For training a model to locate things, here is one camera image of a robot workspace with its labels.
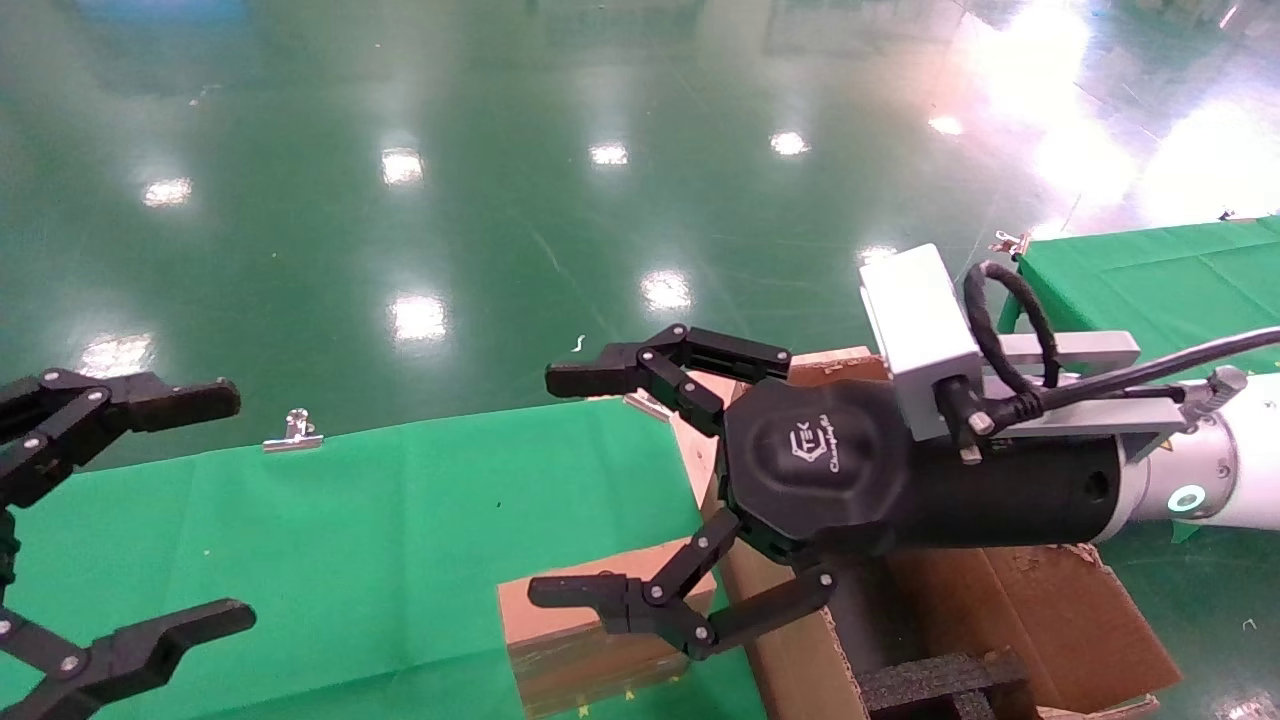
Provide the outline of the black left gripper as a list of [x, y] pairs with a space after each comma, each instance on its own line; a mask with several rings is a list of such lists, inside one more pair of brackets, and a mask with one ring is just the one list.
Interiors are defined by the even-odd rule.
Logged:
[[[234, 383], [172, 386], [151, 372], [108, 379], [52, 368], [3, 387], [1, 502], [29, 509], [127, 433], [232, 418]], [[0, 598], [15, 582], [20, 542], [0, 516]], [[1, 612], [1, 650], [42, 678], [4, 719], [90, 719], [102, 707], [166, 685], [187, 652], [247, 632], [256, 612], [224, 598], [122, 626], [79, 647], [28, 618]]]

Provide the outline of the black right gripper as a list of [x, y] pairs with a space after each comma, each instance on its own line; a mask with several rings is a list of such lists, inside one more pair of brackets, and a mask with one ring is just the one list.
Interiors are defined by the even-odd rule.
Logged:
[[[591, 361], [548, 365], [557, 398], [643, 389], [700, 434], [723, 430], [727, 509], [649, 580], [534, 577], [529, 601], [590, 609], [611, 635], [658, 635], [701, 661], [823, 609], [836, 587], [826, 568], [809, 568], [710, 615], [696, 611], [687, 596], [737, 538], [773, 561], [1075, 544], [1100, 538], [1117, 511], [1121, 459], [1111, 437], [1001, 439], [966, 465], [945, 438], [914, 439], [887, 383], [792, 386], [782, 382], [791, 361], [786, 348], [673, 324], [608, 343]], [[753, 387], [724, 410], [691, 370]]]

